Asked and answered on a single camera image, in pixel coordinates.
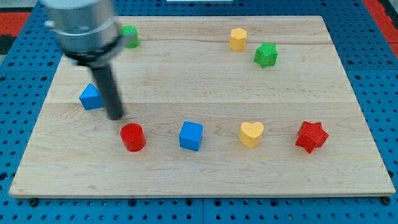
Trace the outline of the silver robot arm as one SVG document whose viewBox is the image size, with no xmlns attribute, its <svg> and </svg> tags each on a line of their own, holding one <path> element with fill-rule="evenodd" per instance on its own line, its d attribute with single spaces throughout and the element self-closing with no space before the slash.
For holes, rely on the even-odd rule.
<svg viewBox="0 0 398 224">
<path fill-rule="evenodd" d="M 65 56 L 77 65 L 105 64 L 125 38 L 111 0 L 41 0 L 47 10 L 45 25 L 55 32 Z"/>
</svg>

